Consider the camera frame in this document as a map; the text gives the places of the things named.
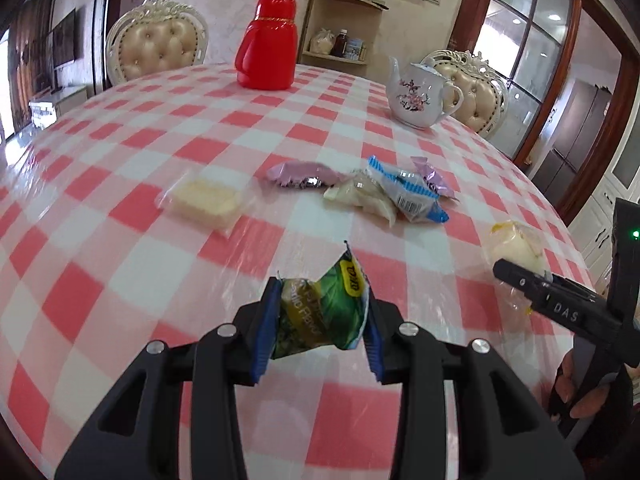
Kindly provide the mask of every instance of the brown bottle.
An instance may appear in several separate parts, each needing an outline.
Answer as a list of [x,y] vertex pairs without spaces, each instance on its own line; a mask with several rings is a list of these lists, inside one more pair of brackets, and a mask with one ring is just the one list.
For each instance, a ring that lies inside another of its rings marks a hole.
[[340,34],[335,38],[334,47],[331,49],[331,56],[342,57],[344,54],[344,48],[347,46],[347,31],[345,29],[340,31]]

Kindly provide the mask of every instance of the silver screw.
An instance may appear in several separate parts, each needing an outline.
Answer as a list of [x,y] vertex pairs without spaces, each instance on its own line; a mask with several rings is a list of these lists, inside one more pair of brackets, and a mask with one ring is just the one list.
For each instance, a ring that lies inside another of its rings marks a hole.
[[484,339],[474,339],[471,343],[471,348],[479,354],[488,354],[489,350],[491,350],[491,345]]
[[236,335],[237,331],[238,329],[236,329],[236,326],[231,323],[225,323],[218,327],[218,335],[220,337],[233,337]]
[[146,345],[146,351],[153,355],[161,354],[164,351],[164,343],[157,339],[155,341],[151,341]]
[[410,321],[402,323],[402,325],[400,325],[399,330],[402,335],[407,335],[407,336],[414,336],[420,331],[418,326],[414,323],[411,323]]

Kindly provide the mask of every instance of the pink and white checkered tablecloth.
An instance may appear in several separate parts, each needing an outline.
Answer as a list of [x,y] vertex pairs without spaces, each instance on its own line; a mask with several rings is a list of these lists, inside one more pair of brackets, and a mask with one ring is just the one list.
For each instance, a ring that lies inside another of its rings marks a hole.
[[[391,119],[382,85],[305,66],[296,75],[281,92],[243,89],[220,65],[147,76],[76,108],[4,171],[0,412],[45,475],[149,340],[200,338],[278,272],[319,278],[343,240],[405,319],[459,344],[482,336],[539,398],[548,391],[570,335],[497,301],[483,244],[495,222],[525,222],[553,272],[590,285],[553,208],[457,121],[418,132]],[[313,190],[256,184],[288,158],[351,171],[369,155],[406,168],[427,155],[460,199],[444,203],[450,221],[389,229]],[[187,170],[260,190],[229,240],[155,206]],[[271,362],[258,387],[238,388],[249,476],[387,478],[398,407],[399,389],[376,383],[362,345]],[[183,479],[188,439],[185,408]],[[455,430],[449,440],[454,474]]]

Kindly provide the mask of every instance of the pink candy wrapper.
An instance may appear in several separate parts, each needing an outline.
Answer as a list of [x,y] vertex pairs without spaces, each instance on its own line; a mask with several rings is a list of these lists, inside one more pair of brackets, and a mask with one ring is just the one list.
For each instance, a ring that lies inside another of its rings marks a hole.
[[267,170],[267,179],[283,187],[331,187],[346,179],[345,175],[320,162],[288,160]]
[[453,190],[447,186],[443,176],[427,162],[427,157],[412,156],[411,162],[414,164],[416,171],[422,175],[422,178],[431,190],[435,191],[440,196],[445,196],[447,198],[456,197]]

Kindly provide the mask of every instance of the tufted chair back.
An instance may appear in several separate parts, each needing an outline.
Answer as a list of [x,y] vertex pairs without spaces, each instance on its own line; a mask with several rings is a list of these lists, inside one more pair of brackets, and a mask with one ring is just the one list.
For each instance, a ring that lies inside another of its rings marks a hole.
[[209,34],[193,7],[146,0],[124,14],[107,35],[107,74],[113,85],[143,75],[201,64]]
[[[422,60],[462,90],[465,100],[453,114],[485,139],[490,139],[504,120],[508,110],[509,93],[504,81],[486,62],[471,53],[437,50]],[[458,104],[452,88],[445,87],[442,107],[444,111]]]

